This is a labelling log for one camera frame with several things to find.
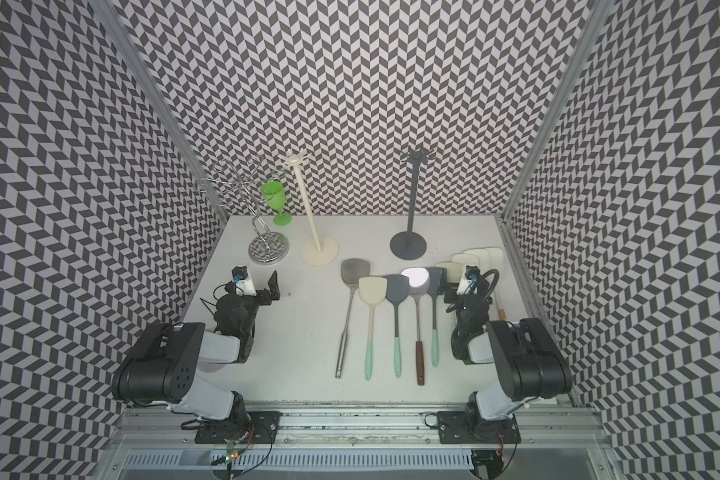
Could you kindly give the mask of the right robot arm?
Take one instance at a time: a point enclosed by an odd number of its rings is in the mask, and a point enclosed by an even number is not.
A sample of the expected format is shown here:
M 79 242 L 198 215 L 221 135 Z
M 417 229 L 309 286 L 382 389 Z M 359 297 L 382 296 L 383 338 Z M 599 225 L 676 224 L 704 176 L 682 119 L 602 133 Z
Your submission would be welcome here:
M 534 400 L 568 394 L 573 387 L 570 366 L 540 319 L 489 318 L 499 280 L 496 269 L 465 266 L 448 307 L 456 318 L 450 340 L 454 358 L 495 368 L 496 379 L 468 400 L 469 414 L 480 421 L 507 419 Z

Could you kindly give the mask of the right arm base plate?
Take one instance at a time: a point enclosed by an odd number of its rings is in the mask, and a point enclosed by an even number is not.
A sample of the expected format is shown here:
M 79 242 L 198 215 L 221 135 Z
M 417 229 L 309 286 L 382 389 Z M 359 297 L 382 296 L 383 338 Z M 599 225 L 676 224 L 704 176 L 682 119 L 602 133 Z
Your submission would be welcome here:
M 521 442 L 519 428 L 511 418 L 485 420 L 464 411 L 438 411 L 436 419 L 441 444 L 517 445 Z

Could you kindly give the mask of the cream spatula wooden handle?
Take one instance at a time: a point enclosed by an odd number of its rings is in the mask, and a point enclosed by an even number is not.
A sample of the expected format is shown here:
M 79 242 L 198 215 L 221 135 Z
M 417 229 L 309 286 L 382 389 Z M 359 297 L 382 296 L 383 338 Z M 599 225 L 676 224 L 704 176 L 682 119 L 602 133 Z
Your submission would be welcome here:
M 491 268 L 495 269 L 498 272 L 496 278 L 497 285 L 494 288 L 498 317 L 500 320 L 507 321 L 508 317 L 506 314 L 505 302 L 503 300 L 501 290 L 501 287 L 503 286 L 503 280 L 505 279 L 503 272 L 505 266 L 504 251 L 499 247 L 489 247 L 486 249 L 486 251 L 490 257 Z
M 465 267 L 476 267 L 482 269 L 478 256 L 469 253 L 458 253 L 451 257 L 451 261 Z

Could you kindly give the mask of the all steel turner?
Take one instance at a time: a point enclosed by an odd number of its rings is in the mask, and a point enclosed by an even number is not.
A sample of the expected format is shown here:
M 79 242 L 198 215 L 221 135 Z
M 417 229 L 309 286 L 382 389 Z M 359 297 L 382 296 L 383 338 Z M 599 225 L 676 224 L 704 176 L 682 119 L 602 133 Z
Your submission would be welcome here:
M 336 362 L 335 378 L 340 379 L 344 368 L 344 359 L 348 343 L 349 323 L 355 293 L 359 288 L 359 280 L 370 274 L 370 263 L 367 260 L 359 258 L 346 259 L 341 264 L 341 278 L 344 284 L 349 288 L 349 300 L 344 321 L 344 328 L 340 337 L 339 351 Z

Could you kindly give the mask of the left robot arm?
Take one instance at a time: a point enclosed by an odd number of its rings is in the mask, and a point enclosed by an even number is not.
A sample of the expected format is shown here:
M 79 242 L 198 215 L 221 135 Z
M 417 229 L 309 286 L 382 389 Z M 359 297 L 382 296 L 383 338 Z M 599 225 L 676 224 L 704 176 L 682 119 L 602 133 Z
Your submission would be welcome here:
M 225 294 L 212 309 L 216 329 L 203 322 L 149 324 L 116 370 L 115 400 L 147 407 L 163 405 L 206 423 L 231 423 L 245 429 L 249 416 L 241 394 L 223 390 L 197 373 L 200 363 L 230 365 L 248 360 L 259 308 L 280 299 L 278 275 L 255 289 L 244 266 L 232 270 Z

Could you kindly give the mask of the dark grey utensil rack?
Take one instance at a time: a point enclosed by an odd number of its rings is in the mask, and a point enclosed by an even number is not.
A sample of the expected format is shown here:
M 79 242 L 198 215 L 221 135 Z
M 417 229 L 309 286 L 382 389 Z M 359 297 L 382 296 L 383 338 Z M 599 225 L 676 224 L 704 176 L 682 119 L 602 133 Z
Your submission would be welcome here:
M 425 165 L 430 158 L 429 150 L 424 147 L 410 149 L 407 156 L 407 161 L 412 166 L 412 173 L 406 229 L 395 234 L 390 240 L 391 252 L 397 258 L 407 261 L 421 258 L 427 249 L 427 243 L 424 237 L 414 231 L 414 218 L 421 167 Z

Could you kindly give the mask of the cream spatula mint handle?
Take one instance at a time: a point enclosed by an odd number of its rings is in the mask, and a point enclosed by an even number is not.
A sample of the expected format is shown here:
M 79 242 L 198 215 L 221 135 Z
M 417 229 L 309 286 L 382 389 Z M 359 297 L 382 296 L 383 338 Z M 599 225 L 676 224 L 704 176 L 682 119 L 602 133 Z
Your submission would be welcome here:
M 438 262 L 436 264 L 442 270 L 442 285 L 458 285 L 464 271 L 464 265 L 460 262 Z

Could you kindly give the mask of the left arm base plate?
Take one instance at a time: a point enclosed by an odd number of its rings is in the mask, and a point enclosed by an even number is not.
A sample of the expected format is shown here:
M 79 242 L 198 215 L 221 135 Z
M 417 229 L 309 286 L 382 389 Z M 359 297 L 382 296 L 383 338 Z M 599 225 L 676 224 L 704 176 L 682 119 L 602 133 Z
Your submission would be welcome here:
M 204 420 L 195 435 L 196 444 L 272 444 L 277 437 L 282 413 L 253 411 L 240 419 Z

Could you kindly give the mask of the grey spatula mint handle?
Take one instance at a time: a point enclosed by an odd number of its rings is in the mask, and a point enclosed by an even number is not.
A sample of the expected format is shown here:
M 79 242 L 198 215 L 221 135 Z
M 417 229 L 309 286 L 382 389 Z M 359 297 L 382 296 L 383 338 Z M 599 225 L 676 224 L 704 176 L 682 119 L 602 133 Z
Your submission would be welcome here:
M 394 374 L 396 378 L 402 376 L 402 356 L 400 346 L 400 321 L 399 321 L 399 307 L 408 298 L 410 292 L 409 278 L 402 274 L 391 274 L 386 276 L 387 279 L 387 293 L 386 300 L 393 307 L 393 322 L 394 322 Z
M 431 361 L 434 367 L 439 365 L 439 335 L 438 335 L 438 321 L 437 321 L 437 298 L 440 294 L 440 289 L 445 283 L 445 269 L 442 267 L 427 267 L 429 273 L 429 287 L 427 294 L 431 299 Z

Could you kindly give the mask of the steel turner brown handle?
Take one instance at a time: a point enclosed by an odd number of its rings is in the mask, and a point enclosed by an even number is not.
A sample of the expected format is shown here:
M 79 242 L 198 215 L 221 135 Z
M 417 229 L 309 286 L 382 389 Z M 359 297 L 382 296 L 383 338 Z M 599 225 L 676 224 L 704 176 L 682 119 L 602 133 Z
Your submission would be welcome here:
M 409 296 L 414 301 L 416 315 L 415 365 L 416 378 L 419 386 L 425 385 L 425 367 L 422 342 L 420 300 L 427 293 L 430 282 L 429 271 L 424 267 L 411 267 L 402 271 L 409 281 Z

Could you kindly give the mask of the cream wide turner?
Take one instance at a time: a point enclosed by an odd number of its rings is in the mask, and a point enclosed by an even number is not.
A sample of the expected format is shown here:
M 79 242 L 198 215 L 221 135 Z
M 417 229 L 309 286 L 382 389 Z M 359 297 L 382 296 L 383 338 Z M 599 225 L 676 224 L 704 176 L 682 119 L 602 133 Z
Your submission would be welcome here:
M 376 308 L 385 300 L 387 279 L 379 276 L 366 276 L 359 279 L 361 300 L 368 306 L 368 331 L 364 361 L 364 377 L 370 381 L 373 372 L 373 336 Z

